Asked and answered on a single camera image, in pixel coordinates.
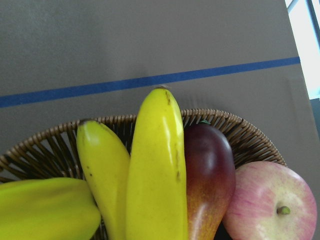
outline banana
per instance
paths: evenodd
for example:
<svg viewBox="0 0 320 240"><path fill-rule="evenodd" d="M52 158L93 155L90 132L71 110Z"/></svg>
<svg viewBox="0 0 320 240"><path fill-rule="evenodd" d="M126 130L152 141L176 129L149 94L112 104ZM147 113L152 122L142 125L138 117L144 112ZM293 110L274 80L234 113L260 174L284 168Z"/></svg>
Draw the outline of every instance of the banana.
<svg viewBox="0 0 320 240"><path fill-rule="evenodd" d="M125 240L130 155L118 136L94 120L82 122L76 145L80 163L101 212L109 240Z"/></svg>
<svg viewBox="0 0 320 240"><path fill-rule="evenodd" d="M0 185L0 239L88 240L101 214L86 181L20 180Z"/></svg>
<svg viewBox="0 0 320 240"><path fill-rule="evenodd" d="M127 240L187 240L186 162L181 111L153 89L137 115L126 196Z"/></svg>

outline blue line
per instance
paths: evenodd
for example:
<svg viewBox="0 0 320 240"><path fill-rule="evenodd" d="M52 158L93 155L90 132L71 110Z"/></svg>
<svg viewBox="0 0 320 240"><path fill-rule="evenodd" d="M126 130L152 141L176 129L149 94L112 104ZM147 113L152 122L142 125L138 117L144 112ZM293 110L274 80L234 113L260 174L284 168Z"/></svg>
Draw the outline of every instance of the blue line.
<svg viewBox="0 0 320 240"><path fill-rule="evenodd" d="M299 57L0 96L0 108L300 64Z"/></svg>

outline basket weave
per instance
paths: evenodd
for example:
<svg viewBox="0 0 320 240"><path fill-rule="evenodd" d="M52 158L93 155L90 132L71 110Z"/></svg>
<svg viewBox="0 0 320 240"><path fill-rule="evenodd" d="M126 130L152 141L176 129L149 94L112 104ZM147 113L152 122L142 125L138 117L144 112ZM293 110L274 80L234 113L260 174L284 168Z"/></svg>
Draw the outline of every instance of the basket weave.
<svg viewBox="0 0 320 240"><path fill-rule="evenodd" d="M184 127L207 120L219 129L231 145L236 168L254 161L271 161L286 166L283 157L265 134L239 116L216 109L183 109L181 115ZM111 128L130 151L136 117L130 114L93 119ZM75 120L38 132L0 155L0 183L16 180L4 177L4 170L17 179L85 179L76 145L79 122ZM108 239L103 222L92 239Z"/></svg>

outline wicker basket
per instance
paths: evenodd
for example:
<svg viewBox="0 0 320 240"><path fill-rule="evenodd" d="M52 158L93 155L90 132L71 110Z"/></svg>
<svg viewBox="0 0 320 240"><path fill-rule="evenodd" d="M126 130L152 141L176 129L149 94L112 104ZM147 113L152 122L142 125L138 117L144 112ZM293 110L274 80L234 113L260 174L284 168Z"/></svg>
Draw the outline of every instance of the wicker basket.
<svg viewBox="0 0 320 240"><path fill-rule="evenodd" d="M219 129L231 145L236 168L253 161L272 161L286 166L283 157L264 133L239 116L215 109L184 109L181 115L185 127L207 120ZM130 151L136 115L94 119L110 127ZM0 183L15 180L4 177L4 171L17 179L84 179L76 147L79 122L75 120L38 132L0 155ZM103 222L92 239L108 239Z"/></svg>

